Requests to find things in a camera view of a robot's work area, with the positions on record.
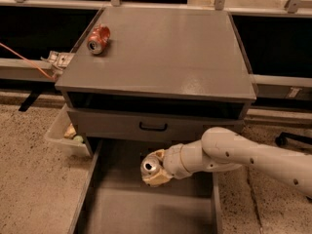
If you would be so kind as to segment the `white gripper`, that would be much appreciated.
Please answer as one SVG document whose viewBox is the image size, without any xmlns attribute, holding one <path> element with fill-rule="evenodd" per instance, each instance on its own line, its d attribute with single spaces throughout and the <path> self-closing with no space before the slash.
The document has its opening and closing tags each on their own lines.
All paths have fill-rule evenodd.
<svg viewBox="0 0 312 234">
<path fill-rule="evenodd" d="M 158 187 L 169 182 L 172 178 L 184 179 L 192 176 L 182 163 L 182 144 L 171 146 L 169 149 L 159 149 L 154 151 L 154 155 L 163 161 L 163 168 L 156 173 L 143 173 L 142 180 L 150 187 Z"/>
</svg>

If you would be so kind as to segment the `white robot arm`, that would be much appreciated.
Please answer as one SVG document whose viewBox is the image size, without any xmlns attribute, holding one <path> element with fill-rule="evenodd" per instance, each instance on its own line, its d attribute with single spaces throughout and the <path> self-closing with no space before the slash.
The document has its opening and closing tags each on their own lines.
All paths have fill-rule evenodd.
<svg viewBox="0 0 312 234">
<path fill-rule="evenodd" d="M 196 141 L 148 154 L 140 171 L 142 180 L 155 187 L 173 178 L 231 171 L 240 166 L 254 168 L 312 197 L 311 155 L 260 144 L 221 127 L 206 130 Z"/>
</svg>

